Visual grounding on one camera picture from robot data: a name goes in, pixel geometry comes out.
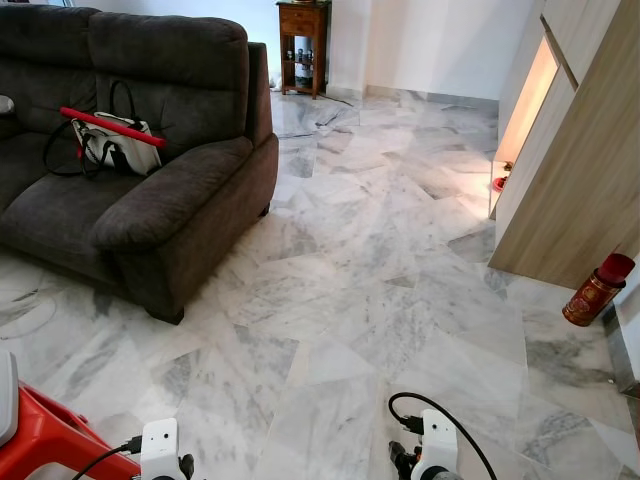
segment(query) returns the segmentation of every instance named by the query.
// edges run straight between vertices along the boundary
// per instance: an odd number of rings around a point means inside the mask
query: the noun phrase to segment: sofa
[[[108,111],[115,80],[166,139],[163,167],[49,173],[42,151],[59,108]],[[268,212],[278,165],[269,94],[266,46],[228,20],[0,7],[0,95],[15,103],[0,116],[0,245],[177,324]],[[115,110],[128,115],[126,95]],[[69,132],[49,162],[68,168],[77,148]]]

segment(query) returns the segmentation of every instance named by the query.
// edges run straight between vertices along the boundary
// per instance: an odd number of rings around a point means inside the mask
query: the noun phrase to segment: white handbag
[[[149,129],[149,125],[140,120],[135,113],[133,98],[129,87],[121,80],[117,80],[111,85],[109,92],[109,109],[111,112],[114,111],[114,93],[119,84],[126,88],[131,108],[131,118],[118,117],[112,113],[105,112],[95,112],[93,116],[96,119],[106,120],[113,124],[128,127],[137,132],[150,135],[151,131]],[[148,175],[150,172],[153,172],[162,166],[158,150],[155,146],[136,140],[131,136],[117,133],[114,130],[109,129],[108,126],[103,126],[105,125],[104,123],[103,125],[96,125],[87,118],[87,115],[79,112],[77,113],[78,115],[82,115],[83,119],[72,118],[70,121],[62,124],[51,134],[49,141],[45,145],[43,161],[51,173],[65,177],[76,175],[93,177],[106,166],[111,167],[120,173],[133,172],[138,175]],[[50,168],[47,163],[47,156],[51,145],[69,125],[73,127],[76,137],[78,138],[78,142],[80,142],[81,171],[68,172],[60,169],[53,169]],[[90,167],[87,164],[87,160],[95,166]]]
[[[138,127],[135,129],[142,133],[150,133],[149,125],[140,120],[116,117],[104,112],[96,112],[93,115],[123,127]],[[132,171],[138,175],[148,175],[162,166],[158,150],[153,145],[77,118],[71,120],[71,125],[86,158],[95,163],[98,170],[107,166],[122,173]]]

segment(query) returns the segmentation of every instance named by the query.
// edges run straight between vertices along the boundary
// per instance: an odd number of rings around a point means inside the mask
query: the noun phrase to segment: table drawer
[[[282,33],[311,37],[316,33],[316,14],[301,8],[280,7]]]

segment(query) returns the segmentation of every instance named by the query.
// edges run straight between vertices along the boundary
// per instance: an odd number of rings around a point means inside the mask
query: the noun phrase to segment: red handle
[[[60,107],[60,113],[65,117],[77,118],[78,120],[82,120],[85,123],[91,123],[92,125],[106,128],[108,130],[111,130],[112,132],[116,132],[120,135],[125,135],[127,137],[140,140],[141,142],[148,143],[149,145],[153,145],[157,148],[164,148],[167,145],[167,141],[164,138],[154,137],[152,135],[134,130],[133,128],[123,127],[122,125],[118,125],[117,123],[105,120],[104,118],[94,117],[93,115],[79,112],[78,110],[74,110],[73,108]]]

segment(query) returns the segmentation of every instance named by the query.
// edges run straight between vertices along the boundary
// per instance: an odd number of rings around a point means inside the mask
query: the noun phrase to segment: electrical wire
[[[81,471],[79,471],[78,474],[75,477],[73,477],[72,480],[80,480],[80,478],[82,478],[82,476],[85,473],[87,473],[89,470],[91,470],[93,467],[95,467],[98,463],[100,463],[105,458],[110,457],[111,455],[114,455],[116,453],[124,452],[126,450],[127,450],[126,445],[121,445],[118,448],[114,448],[113,450],[109,450],[108,452],[103,453],[98,458],[96,458],[93,462],[91,462],[89,465],[87,465]]]
[[[89,470],[91,470],[98,463],[100,463],[105,458],[110,457],[111,455],[115,455],[116,453],[121,453],[121,452],[130,452],[132,454],[140,453],[140,450],[142,450],[142,435],[133,437],[127,443],[123,443],[119,447],[103,453],[98,458],[93,460],[89,465],[87,465],[81,471],[79,471],[77,475],[73,477],[72,480],[80,480],[80,478],[82,478],[83,475],[86,475]]]
[[[400,422],[402,425],[405,425],[405,426],[408,426],[407,425],[408,423],[410,424],[412,418],[415,419],[417,417],[401,417],[400,415],[398,415],[393,408],[393,402],[395,402],[398,398],[415,398],[417,400],[422,400],[423,402],[431,405],[433,408],[438,410],[445,417],[447,417],[451,421],[451,423],[453,423],[456,426],[456,428],[460,430],[460,433],[464,435],[464,437],[469,441],[473,449],[476,451],[476,453],[480,457],[480,460],[482,460],[482,463],[487,469],[487,472],[489,473],[489,477],[491,478],[491,480],[498,480],[495,472],[493,471],[493,468],[491,467],[491,464],[489,463],[489,460],[487,460],[487,457],[485,456],[482,449],[478,446],[478,444],[473,439],[473,437],[469,434],[469,432],[467,432],[467,430],[462,426],[462,424],[458,420],[455,419],[453,415],[451,415],[443,407],[438,405],[436,402],[434,402],[430,398],[420,395],[419,393],[400,392],[400,393],[396,393],[395,395],[392,395],[391,398],[389,399],[389,411],[391,412],[391,415],[393,415],[393,418],[395,418],[398,422]]]

